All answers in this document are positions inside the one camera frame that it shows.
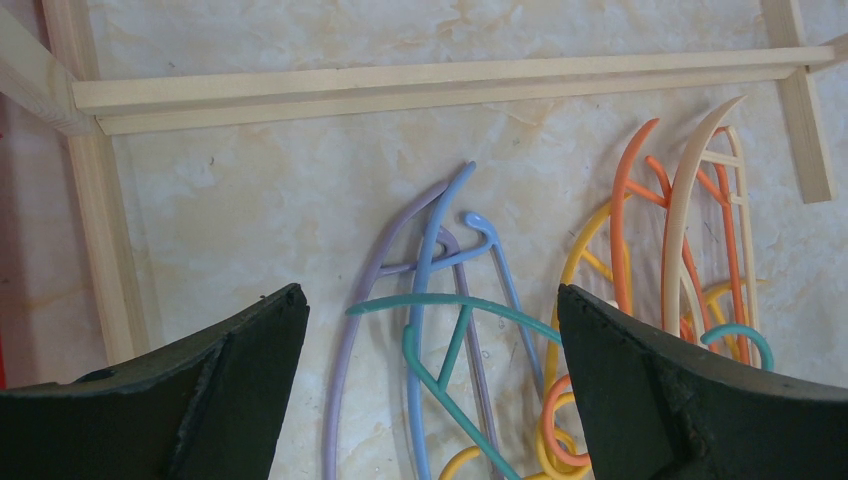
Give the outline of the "teal hanger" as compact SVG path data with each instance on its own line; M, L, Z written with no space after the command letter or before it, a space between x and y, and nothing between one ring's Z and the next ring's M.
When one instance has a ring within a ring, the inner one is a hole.
M459 316L453 327L452 336L444 360L437 375L433 375L420 360L420 333L423 321L423 309L429 305L457 305ZM519 479L521 476L503 457L493 440L482 431L459 407L448 393L448 386L457 357L464 346L465 339L473 326L473 313L477 310L496 314L510 320L526 331L537 334L554 345L554 350L563 347L559 332L518 310L476 297L445 293L411 293L367 300L347 309L351 316L407 307L410 321L404 327L401 339L403 357L407 363L407 372L412 384L407 387L412 397L421 387L425 387L455 423L471 438L474 445L452 457L442 472L442 479L452 479L459 469L469 460L485 456L493 464L496 472L507 479ZM542 413L536 423L533 445L541 471L533 474L533 479L581 479L592 468L587 452L577 451L574 439L566 431L554 425L557 410L575 402L571 389L571 378L564 375L555 379L549 388L543 390Z

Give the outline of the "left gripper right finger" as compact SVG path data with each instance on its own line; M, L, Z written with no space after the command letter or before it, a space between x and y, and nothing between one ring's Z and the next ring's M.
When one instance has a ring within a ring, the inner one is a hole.
M847 392L735 362L575 285L557 309L599 479L843 479Z

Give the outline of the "cream hanger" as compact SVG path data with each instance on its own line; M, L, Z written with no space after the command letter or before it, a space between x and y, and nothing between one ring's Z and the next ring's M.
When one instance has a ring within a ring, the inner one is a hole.
M755 344L759 331L758 278L747 185L746 160L736 129L725 123L744 98L732 98L711 111L684 147L671 182L664 227L661 280L663 330L681 334L680 303L690 302L693 340L713 353L728 353L754 367L767 365L765 343ZM709 193L722 213L729 291L733 315L724 323L711 316L687 240L687 222L696 185L709 183Z

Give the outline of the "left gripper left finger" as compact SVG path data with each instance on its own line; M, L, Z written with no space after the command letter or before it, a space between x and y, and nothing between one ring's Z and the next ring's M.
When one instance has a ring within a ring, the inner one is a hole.
M265 479L308 325L298 284L135 359L1 394L5 479Z

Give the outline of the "orange hanger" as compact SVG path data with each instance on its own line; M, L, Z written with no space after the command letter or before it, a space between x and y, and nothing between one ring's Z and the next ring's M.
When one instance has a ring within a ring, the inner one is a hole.
M644 198L663 209L668 208L671 195L671 182L665 168L653 156L646 156L645 162L654 172L660 184L660 192L653 192L647 187L630 179L629 174L637 159L639 151L650 133L656 128L659 121L652 119L646 122L631 138L619 161L613 182L611 211L609 218L602 224L594 237L589 241L588 251L594 254L606 266L611 267L613 273L613 287L616 299L622 301L625 312L631 312L633 300L632 266L625 264L625 239L624 239L624 206L626 201L634 195ZM710 184L702 187L709 193ZM686 333L680 337L690 343L694 343L693 330L691 340Z

